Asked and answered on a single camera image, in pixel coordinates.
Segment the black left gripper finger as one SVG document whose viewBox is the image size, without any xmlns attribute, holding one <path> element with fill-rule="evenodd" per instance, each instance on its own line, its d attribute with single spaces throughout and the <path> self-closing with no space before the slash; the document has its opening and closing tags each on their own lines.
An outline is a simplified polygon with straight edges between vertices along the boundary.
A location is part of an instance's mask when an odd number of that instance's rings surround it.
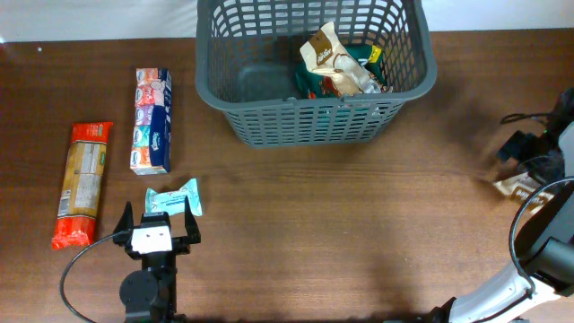
<svg viewBox="0 0 574 323">
<path fill-rule="evenodd" d="M 131 237 L 134 228 L 133 208 L 130 202 L 127 202 L 120 217 L 116 228 L 113 231 L 113 242 L 116 245 L 126 245 Z"/>
<path fill-rule="evenodd" d="M 184 202 L 184 216 L 185 216 L 185 229 L 187 233 L 187 243 L 188 244 L 198 244 L 201 242 L 201 233 L 198 228 L 195 217 L 191 212 L 191 206 L 189 198 L 185 197 Z"/>
</svg>

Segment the beige brown snack pouch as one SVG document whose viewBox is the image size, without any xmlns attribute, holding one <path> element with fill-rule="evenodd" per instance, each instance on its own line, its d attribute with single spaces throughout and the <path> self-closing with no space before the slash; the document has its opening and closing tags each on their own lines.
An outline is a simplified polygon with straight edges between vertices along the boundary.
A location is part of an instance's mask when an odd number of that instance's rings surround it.
<svg viewBox="0 0 574 323">
<path fill-rule="evenodd" d="M 495 181 L 492 185 L 501 192 L 503 196 L 517 202 L 519 205 L 522 205 L 533 192 L 541 187 L 541 184 L 532 179 L 527 172 Z M 533 199 L 526 210 L 529 211 L 530 214 L 536 214 L 553 198 L 554 194 L 552 192 L 544 191 Z"/>
<path fill-rule="evenodd" d="M 313 74 L 332 76 L 344 96 L 380 93 L 378 84 L 345 49 L 335 32 L 335 24 L 324 24 L 300 47 L 302 62 Z"/>
</svg>

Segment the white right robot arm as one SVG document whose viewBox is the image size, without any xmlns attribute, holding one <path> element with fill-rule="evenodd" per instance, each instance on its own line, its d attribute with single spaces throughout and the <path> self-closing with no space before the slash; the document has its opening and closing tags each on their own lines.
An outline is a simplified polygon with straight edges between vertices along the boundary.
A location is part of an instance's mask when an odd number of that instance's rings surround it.
<svg viewBox="0 0 574 323">
<path fill-rule="evenodd" d="M 573 294 L 573 90 L 531 118 L 544 131 L 517 131 L 497 153 L 518 171 L 495 184 L 521 204 L 509 229 L 509 264 L 418 321 L 519 322 L 532 308 Z"/>
</svg>

